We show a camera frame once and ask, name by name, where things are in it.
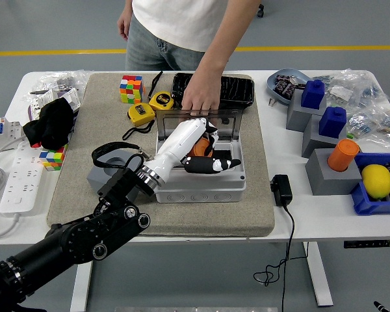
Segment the person's right hand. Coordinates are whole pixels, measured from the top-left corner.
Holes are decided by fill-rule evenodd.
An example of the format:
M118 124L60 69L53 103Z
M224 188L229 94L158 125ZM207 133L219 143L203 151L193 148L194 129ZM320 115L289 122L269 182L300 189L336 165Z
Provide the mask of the person's right hand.
M129 38L129 28L130 28L132 16L133 16L132 8L125 7L117 21L118 34L125 41L128 41Z

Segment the person's left hand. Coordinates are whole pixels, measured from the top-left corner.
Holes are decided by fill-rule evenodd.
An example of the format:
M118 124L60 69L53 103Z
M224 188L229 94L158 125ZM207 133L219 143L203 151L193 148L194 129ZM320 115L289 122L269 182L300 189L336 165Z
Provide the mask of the person's left hand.
M220 104L221 71L196 70L182 99L182 109L195 112L215 111Z

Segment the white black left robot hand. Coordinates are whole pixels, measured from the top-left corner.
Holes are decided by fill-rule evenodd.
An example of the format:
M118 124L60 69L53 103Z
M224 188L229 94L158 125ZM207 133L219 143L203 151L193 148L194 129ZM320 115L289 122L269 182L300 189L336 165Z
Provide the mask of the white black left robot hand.
M190 151L201 141L204 134L209 135L204 155L190 156ZM164 141L154 158L144 163L141 173L151 180L155 187L162 187L169 180L172 168L179 164L191 174L218 174L240 165L239 159L225 160L209 156L217 140L218 129L206 118L185 120Z

